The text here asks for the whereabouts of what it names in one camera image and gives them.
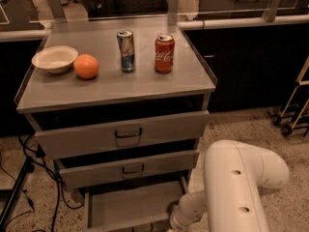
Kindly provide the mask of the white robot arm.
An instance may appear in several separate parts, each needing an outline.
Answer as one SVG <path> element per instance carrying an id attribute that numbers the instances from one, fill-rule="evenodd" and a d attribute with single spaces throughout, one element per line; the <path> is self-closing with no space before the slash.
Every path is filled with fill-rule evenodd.
<path id="1" fill-rule="evenodd" d="M 289 181 L 287 163 L 271 150 L 219 140 L 203 160 L 204 188 L 183 195 L 170 216 L 172 232 L 208 217 L 209 232 L 270 232 L 263 194 L 283 189 Z"/>

